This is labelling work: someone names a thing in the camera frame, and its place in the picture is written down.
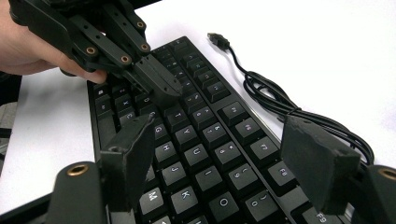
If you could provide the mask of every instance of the black keycap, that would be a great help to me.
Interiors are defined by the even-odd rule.
[[[245,159],[235,146],[234,142],[229,142],[214,150],[214,161],[216,166],[223,173],[236,165],[242,163]]]
[[[264,136],[264,131],[252,118],[248,118],[235,125],[234,135],[238,142],[245,146]]]
[[[172,142],[167,142],[155,148],[154,161],[158,169],[178,161],[178,155]]]
[[[209,222],[207,221],[205,216],[200,216],[187,224],[209,224]]]
[[[104,114],[108,114],[108,112],[110,112],[111,115],[113,114],[113,111],[111,109],[110,99],[96,102],[95,107],[96,107],[96,116],[97,117],[101,117]]]
[[[273,186],[274,191],[278,196],[295,188],[297,181],[294,174],[286,166],[285,162],[280,161],[268,169],[271,177],[269,183]]]
[[[119,98],[121,100],[118,100],[118,102],[116,103],[117,113],[120,114],[124,110],[134,111],[134,108],[132,106],[131,97],[126,96],[126,97],[122,97],[122,98],[123,99]]]
[[[314,207],[303,212],[303,218],[307,224],[342,224],[337,216],[324,215],[323,213],[317,212]]]
[[[230,95],[230,92],[224,87],[221,82],[216,82],[215,84],[208,86],[204,90],[204,93],[207,99],[209,99],[210,103],[215,103],[216,101]]]
[[[173,49],[173,51],[178,51],[180,49],[186,48],[188,45],[186,41],[182,39],[177,39],[169,43],[169,46]]]
[[[171,131],[174,133],[190,124],[186,113],[180,108],[166,117],[166,123]]]
[[[204,108],[199,109],[191,114],[192,125],[194,125],[195,129],[198,131],[201,131],[216,121],[217,119],[215,115],[208,106],[205,106]]]
[[[163,61],[163,66],[168,70],[175,68],[175,67],[177,67],[177,61],[174,58],[169,58],[169,59]]]
[[[168,131],[166,131],[166,128],[163,125],[163,123],[154,127],[154,134],[155,134],[155,146],[159,146],[171,140],[171,136],[168,134]]]
[[[197,78],[197,84],[201,90],[206,89],[212,84],[215,84],[219,81],[216,75],[212,71],[206,71],[203,74],[199,75]]]
[[[266,190],[250,197],[244,203],[251,223],[271,223],[278,216],[278,207]]]
[[[210,166],[195,176],[195,183],[205,199],[225,187],[221,175],[215,166]]]
[[[194,128],[191,125],[175,132],[175,144],[179,151],[185,151],[193,146],[199,144],[200,139],[197,136]]]
[[[188,77],[183,77],[179,81],[182,87],[183,95],[189,95],[196,91],[194,85]]]
[[[196,58],[199,58],[198,54],[196,52],[191,52],[191,53],[184,55],[181,59],[181,62],[185,66],[187,66],[188,62],[190,62],[191,60],[196,59]]]
[[[155,54],[155,58],[157,58],[158,61],[163,62],[166,59],[172,58],[172,53],[168,49],[165,49],[160,53]]]
[[[221,118],[230,127],[248,118],[248,112],[239,102],[227,105],[219,111]]]
[[[102,97],[109,97],[107,83],[95,85],[93,87],[93,97],[95,100],[99,100]]]
[[[202,144],[192,147],[191,149],[184,152],[183,155],[190,173],[195,173],[196,171],[209,165],[211,162]]]
[[[226,143],[230,136],[219,122],[202,130],[203,142],[207,149],[213,149]]]
[[[230,192],[225,192],[212,200],[209,208],[217,223],[239,223],[239,207]]]
[[[247,152],[254,164],[259,168],[267,165],[279,156],[279,150],[267,136],[249,146]]]
[[[163,183],[167,192],[173,192],[189,182],[183,165],[179,161],[163,169],[162,174]]]
[[[113,99],[117,101],[119,98],[128,94],[128,86],[125,83],[115,86],[111,89],[113,92]]]
[[[188,186],[171,196],[175,220],[192,216],[198,211],[198,199],[191,186]]]
[[[124,110],[119,113],[120,116],[120,126],[123,127],[129,120],[136,118],[136,113],[131,108],[130,110]]]
[[[192,112],[197,111],[204,106],[206,106],[206,103],[201,94],[198,92],[189,95],[183,100],[183,107],[187,111],[187,114],[191,114]]]
[[[152,220],[166,211],[163,196],[159,188],[143,194],[139,200],[139,205],[143,222]]]
[[[184,72],[184,70],[183,70],[181,67],[179,67],[179,66],[173,68],[170,72],[171,72],[171,73],[174,75],[174,77],[177,78],[177,79],[182,79],[183,77],[186,76],[186,73]]]
[[[160,219],[156,220],[155,222],[152,222],[152,224],[171,224],[171,219],[169,219],[169,216],[161,217]]]
[[[259,178],[247,163],[228,173],[227,181],[238,198],[247,195],[261,185]]]

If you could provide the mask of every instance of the screw hole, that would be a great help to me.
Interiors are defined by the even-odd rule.
[[[129,58],[127,56],[122,56],[121,60],[123,63],[128,63],[129,62]]]
[[[87,164],[81,164],[81,165],[76,165],[70,168],[67,171],[67,174],[70,176],[76,176],[76,175],[82,175],[85,172],[88,171],[88,165]]]
[[[388,168],[383,168],[383,169],[378,170],[378,172],[382,176],[384,176],[388,179],[396,180],[396,172],[394,170],[390,170]]]
[[[87,48],[87,53],[94,54],[95,52],[96,52],[96,50],[93,47]]]

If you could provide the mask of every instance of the white table surface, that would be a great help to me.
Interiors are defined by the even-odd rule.
[[[375,163],[396,167],[396,3],[391,0],[162,0],[138,9],[153,49],[186,35],[280,139],[282,126],[243,91],[230,54],[281,86],[305,111],[366,140]],[[93,161],[85,81],[52,69],[24,77],[0,177],[0,214],[51,192],[56,174]]]

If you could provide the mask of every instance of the brass screw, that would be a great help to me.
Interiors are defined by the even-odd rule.
[[[128,63],[129,62],[129,57],[128,56],[122,56],[121,60],[123,63]]]
[[[147,50],[147,49],[149,49],[149,46],[147,44],[142,44],[141,48],[144,50]]]
[[[75,165],[72,168],[70,168],[67,171],[67,174],[70,176],[76,176],[76,175],[82,175],[85,172],[88,171],[88,165],[87,164],[80,164],[80,165]]]
[[[95,49],[95,48],[93,48],[93,47],[87,48],[87,53],[89,53],[89,54],[94,54],[95,52],[96,52],[96,49]]]
[[[382,168],[382,169],[379,169],[378,172],[382,176],[384,176],[384,177],[386,177],[388,179],[396,180],[396,172],[394,170],[391,170],[391,169],[388,169],[388,168]]]

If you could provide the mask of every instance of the keyboard key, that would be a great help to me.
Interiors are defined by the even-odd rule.
[[[152,220],[166,212],[166,206],[159,188],[143,194],[139,200],[139,205],[143,222]]]
[[[171,219],[169,219],[169,216],[162,217],[152,224],[171,224]]]
[[[303,212],[303,218],[307,224],[342,224],[337,216],[324,215],[323,213],[317,212],[314,207]]]
[[[195,176],[195,182],[204,199],[208,199],[214,193],[225,188],[221,175],[215,166],[210,166],[197,174]]]
[[[259,168],[279,157],[278,148],[267,136],[250,145],[247,152]]]
[[[200,216],[187,224],[209,224],[209,222],[207,221],[205,216]]]
[[[95,100],[99,100],[102,97],[109,97],[107,83],[95,85],[93,90],[93,97]]]
[[[111,109],[111,102],[109,99],[100,101],[96,103],[96,116],[101,117],[104,114],[108,114],[108,112],[112,115],[113,111]]]
[[[183,165],[178,161],[162,170],[163,183],[167,192],[172,192],[186,185],[189,179]]]
[[[191,186],[188,186],[171,196],[175,220],[192,216],[198,211],[198,199]]]
[[[238,198],[247,195],[261,185],[259,178],[246,163],[228,173],[227,177],[233,194]]]
[[[215,84],[218,81],[219,79],[210,70],[204,72],[203,74],[197,77],[197,84],[199,85],[201,90],[205,90],[207,87],[209,87],[212,84]]]
[[[230,136],[225,132],[219,122],[204,129],[202,133],[204,144],[208,149],[221,146],[230,139]]]
[[[208,86],[204,90],[205,96],[209,99],[210,103],[215,103],[218,100],[230,95],[230,92],[224,87],[221,82],[216,82]]]
[[[235,124],[241,122],[243,119],[248,118],[248,112],[238,102],[222,108],[219,111],[219,114],[229,127],[234,126]]]
[[[163,125],[163,123],[154,127],[154,133],[155,133],[155,146],[159,146],[171,140],[171,136],[168,134],[168,131],[166,131],[166,128]]]
[[[214,156],[215,164],[221,172],[225,172],[245,160],[234,142],[229,142],[215,149]]]
[[[272,184],[273,189],[278,196],[295,188],[297,185],[294,174],[289,170],[283,161],[271,166],[268,169],[268,173],[271,177],[271,180],[273,180],[269,181],[269,183]]]
[[[278,207],[266,190],[247,199],[244,207],[251,223],[272,223],[278,217]]]
[[[206,149],[202,144],[187,150],[183,155],[190,173],[195,173],[198,170],[205,168],[211,162],[209,155],[207,155]]]
[[[248,118],[235,125],[234,134],[238,142],[245,146],[264,136],[264,131],[252,118]]]
[[[195,129],[198,131],[201,131],[216,121],[217,119],[215,115],[208,106],[205,106],[204,108],[199,109],[191,114],[192,125],[194,125]]]
[[[178,155],[172,142],[155,148],[154,161],[158,169],[162,169],[178,161]]]
[[[183,100],[183,107],[187,111],[187,114],[191,114],[204,106],[206,106],[204,99],[198,92],[193,93]]]
[[[128,95],[128,86],[125,83],[122,83],[119,86],[113,87],[111,91],[113,92],[114,101],[117,101],[125,95]]]
[[[191,125],[175,132],[175,140],[179,151],[185,151],[200,143],[200,139]]]
[[[209,203],[217,223],[239,223],[239,207],[230,192],[225,192]]]
[[[171,133],[178,131],[190,124],[186,113],[180,108],[166,117],[167,126]]]

